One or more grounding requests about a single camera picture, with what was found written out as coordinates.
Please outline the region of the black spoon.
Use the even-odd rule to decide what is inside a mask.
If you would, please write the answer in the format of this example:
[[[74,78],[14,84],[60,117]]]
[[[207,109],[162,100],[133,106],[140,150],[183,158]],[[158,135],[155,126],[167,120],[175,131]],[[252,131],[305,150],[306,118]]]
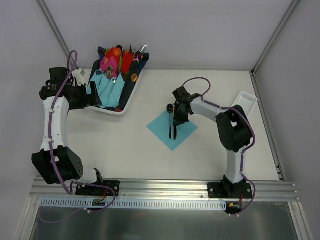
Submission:
[[[169,114],[169,138],[172,139],[172,123],[171,123],[171,116],[174,111],[174,106],[170,103],[167,105],[166,110]]]

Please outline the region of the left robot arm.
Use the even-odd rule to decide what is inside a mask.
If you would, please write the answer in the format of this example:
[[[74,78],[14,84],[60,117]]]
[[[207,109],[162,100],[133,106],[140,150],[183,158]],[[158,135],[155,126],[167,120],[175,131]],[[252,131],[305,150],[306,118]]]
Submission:
[[[96,168],[85,168],[81,158],[70,149],[67,118],[72,110],[101,105],[95,83],[86,84],[85,71],[65,67],[50,68],[50,79],[39,92],[45,122],[40,151],[31,161],[48,185],[77,181],[87,184],[93,195],[104,191],[102,174]]]

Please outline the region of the small white utensil tray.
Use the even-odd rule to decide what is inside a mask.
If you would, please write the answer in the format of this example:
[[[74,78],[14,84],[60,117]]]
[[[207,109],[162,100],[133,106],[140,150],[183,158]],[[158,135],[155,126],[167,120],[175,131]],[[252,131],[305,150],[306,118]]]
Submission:
[[[241,91],[236,97],[233,105],[239,105],[242,107],[245,115],[249,118],[254,107],[258,103],[258,98],[248,92]]]

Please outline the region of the teal paper napkin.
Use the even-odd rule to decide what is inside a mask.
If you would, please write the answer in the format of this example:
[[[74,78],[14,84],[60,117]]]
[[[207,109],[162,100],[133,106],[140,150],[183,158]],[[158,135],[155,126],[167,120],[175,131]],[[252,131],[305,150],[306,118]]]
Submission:
[[[165,110],[146,126],[164,145],[175,151],[198,127],[189,121],[177,127],[177,139],[174,140],[173,115],[171,114],[172,139],[169,138],[169,113]]]

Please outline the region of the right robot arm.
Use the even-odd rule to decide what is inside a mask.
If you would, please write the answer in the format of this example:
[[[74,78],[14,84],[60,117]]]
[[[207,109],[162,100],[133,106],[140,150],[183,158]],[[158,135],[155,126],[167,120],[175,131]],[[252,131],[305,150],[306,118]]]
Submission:
[[[178,126],[189,122],[189,116],[196,114],[216,123],[220,142],[226,149],[226,172],[221,182],[207,184],[208,197],[253,199],[256,188],[244,174],[244,160],[256,137],[243,108],[240,105],[218,106],[204,100],[199,93],[188,93],[183,86],[173,91],[173,96],[173,139],[178,138]]]

